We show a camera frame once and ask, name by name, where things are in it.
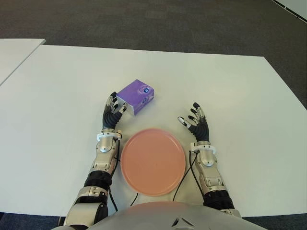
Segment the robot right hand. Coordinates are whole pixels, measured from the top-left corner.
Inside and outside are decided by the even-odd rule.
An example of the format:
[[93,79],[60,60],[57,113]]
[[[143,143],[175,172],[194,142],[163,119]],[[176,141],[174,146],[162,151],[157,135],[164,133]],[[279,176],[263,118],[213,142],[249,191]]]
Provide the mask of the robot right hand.
[[193,108],[191,108],[190,111],[193,113],[193,115],[189,115],[188,118],[189,120],[193,121],[194,124],[190,123],[181,116],[177,118],[178,121],[194,135],[197,141],[209,142],[209,126],[202,107],[198,103],[194,102]]

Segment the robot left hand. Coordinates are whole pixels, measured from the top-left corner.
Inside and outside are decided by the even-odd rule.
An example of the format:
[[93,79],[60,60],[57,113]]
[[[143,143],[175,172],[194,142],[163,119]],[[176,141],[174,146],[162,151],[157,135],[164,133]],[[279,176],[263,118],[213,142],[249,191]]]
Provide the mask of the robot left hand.
[[122,115],[127,110],[127,103],[124,103],[119,109],[118,106],[117,93],[113,92],[106,101],[102,116],[102,129],[115,129]]

